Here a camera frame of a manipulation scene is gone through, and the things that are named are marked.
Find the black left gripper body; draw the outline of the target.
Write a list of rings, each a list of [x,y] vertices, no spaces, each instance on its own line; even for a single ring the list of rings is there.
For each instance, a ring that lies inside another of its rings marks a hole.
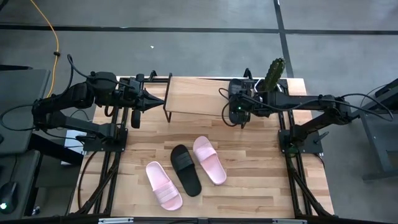
[[[144,74],[137,74],[136,77],[120,78],[123,83],[121,96],[116,102],[118,107],[128,107],[134,110],[144,109]]]

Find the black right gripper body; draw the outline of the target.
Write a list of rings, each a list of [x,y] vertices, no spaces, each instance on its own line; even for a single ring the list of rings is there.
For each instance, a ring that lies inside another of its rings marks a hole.
[[[241,80],[238,90],[238,106],[240,110],[250,112],[258,117],[267,117],[267,108],[262,105],[261,95],[252,80]]]

